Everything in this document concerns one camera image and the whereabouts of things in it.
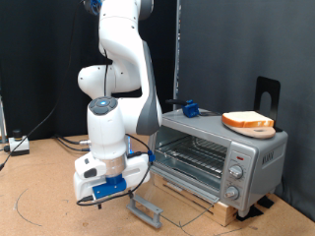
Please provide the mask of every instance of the wire rack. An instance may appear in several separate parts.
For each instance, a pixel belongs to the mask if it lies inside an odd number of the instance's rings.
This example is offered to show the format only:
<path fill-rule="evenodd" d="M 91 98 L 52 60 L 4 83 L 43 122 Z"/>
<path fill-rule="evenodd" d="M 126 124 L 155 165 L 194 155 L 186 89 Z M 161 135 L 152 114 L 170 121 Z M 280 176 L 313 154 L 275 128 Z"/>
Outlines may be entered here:
<path fill-rule="evenodd" d="M 221 178 L 227 148 L 196 137 L 186 137 L 157 149 L 171 158 Z"/>

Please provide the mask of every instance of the bread slice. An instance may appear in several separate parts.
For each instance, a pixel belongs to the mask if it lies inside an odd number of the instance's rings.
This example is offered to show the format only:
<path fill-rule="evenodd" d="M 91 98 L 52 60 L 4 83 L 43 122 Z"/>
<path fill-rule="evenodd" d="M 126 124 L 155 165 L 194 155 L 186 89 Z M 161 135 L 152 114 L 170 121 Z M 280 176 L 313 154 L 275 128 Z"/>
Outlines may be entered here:
<path fill-rule="evenodd" d="M 224 124 L 238 128 L 273 127 L 274 121 L 255 111 L 228 112 L 222 115 Z"/>

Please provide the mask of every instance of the wooden board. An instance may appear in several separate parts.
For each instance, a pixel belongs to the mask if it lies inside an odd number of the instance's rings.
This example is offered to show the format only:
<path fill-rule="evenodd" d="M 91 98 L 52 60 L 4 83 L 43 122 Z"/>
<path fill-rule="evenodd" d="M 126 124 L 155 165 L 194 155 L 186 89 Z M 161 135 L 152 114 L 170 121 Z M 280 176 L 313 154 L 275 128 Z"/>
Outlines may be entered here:
<path fill-rule="evenodd" d="M 185 204 L 199 211 L 206 210 L 211 202 L 208 202 L 193 193 L 184 190 L 159 175 L 155 174 L 155 185 L 167 193 L 171 194 L 176 199 L 181 200 Z M 236 218 L 237 209 L 232 206 L 227 206 L 221 202 L 214 204 L 205 215 L 222 226 L 227 226 Z"/>
<path fill-rule="evenodd" d="M 238 128 L 226 124 L 225 126 L 239 134 L 256 139 L 269 139 L 272 138 L 276 133 L 276 130 L 273 127 Z"/>

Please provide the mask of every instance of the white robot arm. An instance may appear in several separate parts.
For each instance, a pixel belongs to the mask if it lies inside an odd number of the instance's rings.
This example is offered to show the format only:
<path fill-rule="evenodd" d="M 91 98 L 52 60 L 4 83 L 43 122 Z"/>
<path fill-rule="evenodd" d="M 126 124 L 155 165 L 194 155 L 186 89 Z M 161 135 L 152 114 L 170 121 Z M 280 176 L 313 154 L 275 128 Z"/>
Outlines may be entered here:
<path fill-rule="evenodd" d="M 140 38 L 138 21 L 150 15 L 153 0 L 106 0 L 99 13 L 99 50 L 113 61 L 91 66 L 78 77 L 92 98 L 88 107 L 91 151 L 75 162 L 78 201 L 108 198 L 137 186 L 148 169 L 149 157 L 128 159 L 126 134 L 149 136 L 161 125 L 156 83 L 148 45 Z M 111 97 L 113 92 L 141 88 L 137 98 Z M 144 182 L 150 179 L 147 175 Z"/>

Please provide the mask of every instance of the wooden pallet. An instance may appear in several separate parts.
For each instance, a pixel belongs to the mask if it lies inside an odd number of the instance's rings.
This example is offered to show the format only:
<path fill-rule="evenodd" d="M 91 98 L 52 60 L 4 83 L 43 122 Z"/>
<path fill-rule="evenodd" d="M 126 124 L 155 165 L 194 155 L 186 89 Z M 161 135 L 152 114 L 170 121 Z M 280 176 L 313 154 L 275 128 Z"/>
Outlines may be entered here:
<path fill-rule="evenodd" d="M 189 191 L 168 182 L 166 179 L 159 175 L 155 174 L 154 179 L 155 185 L 158 188 L 171 194 L 176 199 L 184 202 L 185 204 L 193 207 L 196 210 L 204 211 L 211 204 L 211 202 L 208 202 L 196 196 L 195 194 L 190 193 Z M 204 215 L 222 226 L 227 226 L 236 218 L 236 213 L 236 208 L 232 206 L 227 206 L 221 202 L 217 202 L 207 212 L 205 212 Z"/>

